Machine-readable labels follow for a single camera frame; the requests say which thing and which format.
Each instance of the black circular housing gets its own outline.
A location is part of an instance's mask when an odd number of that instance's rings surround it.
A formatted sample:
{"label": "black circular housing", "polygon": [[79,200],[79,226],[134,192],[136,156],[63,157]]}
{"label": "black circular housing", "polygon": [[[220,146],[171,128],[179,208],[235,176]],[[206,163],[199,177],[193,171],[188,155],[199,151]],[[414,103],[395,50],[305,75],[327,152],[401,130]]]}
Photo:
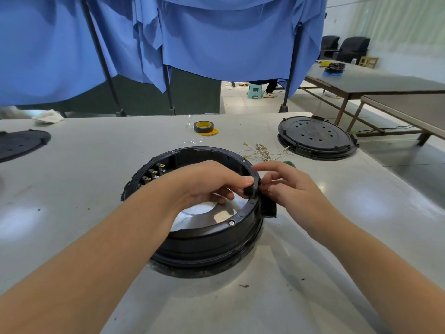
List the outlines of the black circular housing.
{"label": "black circular housing", "polygon": [[278,125],[278,141],[303,157],[338,160],[353,155],[357,139],[322,117],[284,118]]}
{"label": "black circular housing", "polygon": [[51,135],[41,130],[0,131],[0,163],[29,154],[46,145],[50,139]]}
{"label": "black circular housing", "polygon": [[177,149],[152,158],[125,185],[121,200],[160,175],[209,159],[254,178],[253,186],[246,190],[249,200],[238,213],[219,224],[170,232],[150,259],[151,266],[164,274],[198,278],[231,268],[253,248],[263,218],[276,217],[276,204],[258,191],[259,175],[251,169],[251,163],[231,151],[206,146]]}
{"label": "black circular housing", "polygon": [[209,121],[199,121],[193,124],[193,130],[195,130],[199,134],[207,134],[212,132],[214,125]]}

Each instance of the floor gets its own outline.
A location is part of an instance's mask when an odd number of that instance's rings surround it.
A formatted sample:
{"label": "floor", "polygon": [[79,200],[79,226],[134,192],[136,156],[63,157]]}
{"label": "floor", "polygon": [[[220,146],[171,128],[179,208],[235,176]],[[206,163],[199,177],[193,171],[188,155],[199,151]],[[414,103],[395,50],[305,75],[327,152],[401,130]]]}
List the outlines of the floor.
{"label": "floor", "polygon": [[[280,104],[284,99],[284,91],[275,91],[275,98],[248,99],[247,87],[239,86],[232,88],[230,82],[221,84],[221,107],[220,112],[225,114],[250,114],[259,112],[278,112]],[[313,89],[313,92],[321,94],[321,89]],[[342,99],[325,98],[338,106]],[[350,100],[347,111],[354,113],[360,101]],[[334,119],[337,110],[330,105],[320,101],[314,96],[297,90],[287,101],[289,112],[312,112],[313,114]],[[379,110],[365,105],[360,117],[374,125],[382,128],[394,128],[404,126],[406,123],[394,117],[386,115]],[[346,129],[352,118],[345,117],[339,126]],[[366,125],[356,122],[353,132],[369,129]],[[422,192],[437,205],[445,208],[445,141],[431,136],[428,142],[419,147],[416,145],[418,135],[399,135],[385,137],[366,137],[360,139],[360,148],[371,157],[388,168],[392,173],[402,178],[405,182]]]}

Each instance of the hand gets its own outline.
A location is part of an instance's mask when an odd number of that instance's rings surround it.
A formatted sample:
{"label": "hand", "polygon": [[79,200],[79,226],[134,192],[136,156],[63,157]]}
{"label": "hand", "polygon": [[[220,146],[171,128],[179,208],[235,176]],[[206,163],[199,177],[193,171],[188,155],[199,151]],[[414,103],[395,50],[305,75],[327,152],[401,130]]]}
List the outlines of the hand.
{"label": "hand", "polygon": [[315,240],[322,242],[326,231],[339,226],[341,221],[349,222],[307,173],[277,161],[256,164],[252,169],[269,171],[261,179],[259,189],[285,207],[297,224]]}
{"label": "hand", "polygon": [[224,204],[226,198],[235,198],[234,192],[246,198],[242,189],[253,184],[252,176],[241,176],[212,160],[181,167],[161,178],[170,178],[178,186],[181,209],[208,201]]}

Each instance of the roll of tape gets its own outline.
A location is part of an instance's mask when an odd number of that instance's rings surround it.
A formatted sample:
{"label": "roll of tape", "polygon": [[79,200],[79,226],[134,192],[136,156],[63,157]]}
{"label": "roll of tape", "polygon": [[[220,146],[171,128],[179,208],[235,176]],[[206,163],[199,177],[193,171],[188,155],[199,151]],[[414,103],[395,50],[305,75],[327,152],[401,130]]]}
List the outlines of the roll of tape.
{"label": "roll of tape", "polygon": [[207,134],[213,131],[213,123],[209,121],[199,121],[193,124],[193,130],[199,134]]}

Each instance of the table surface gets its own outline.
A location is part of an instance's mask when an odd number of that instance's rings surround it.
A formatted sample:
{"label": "table surface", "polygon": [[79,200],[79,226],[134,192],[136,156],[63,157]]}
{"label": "table surface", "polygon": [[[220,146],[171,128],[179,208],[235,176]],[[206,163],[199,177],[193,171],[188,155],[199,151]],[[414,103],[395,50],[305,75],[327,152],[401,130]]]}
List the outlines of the table surface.
{"label": "table surface", "polygon": [[362,101],[445,138],[445,94],[366,95]]}
{"label": "table surface", "polygon": [[359,65],[346,63],[342,76],[326,76],[325,68],[314,64],[307,74],[307,78],[317,79],[338,88],[346,93],[394,93],[442,91],[445,84],[425,80],[413,76],[403,76],[379,69],[371,69]]}
{"label": "table surface", "polygon": [[[219,133],[202,140],[186,129],[202,116],[70,118],[39,128],[52,134],[48,145],[0,164],[0,293],[111,213],[124,185],[151,157],[193,143],[240,152],[243,142],[258,142],[277,152],[278,123],[291,116],[206,116]],[[0,130],[28,128],[37,129],[31,120],[0,121]],[[445,287],[444,210],[360,150],[335,162],[282,159],[309,173],[354,223]],[[145,267],[103,333],[368,334],[384,328],[337,259],[279,207],[254,250],[228,271],[176,279]]]}

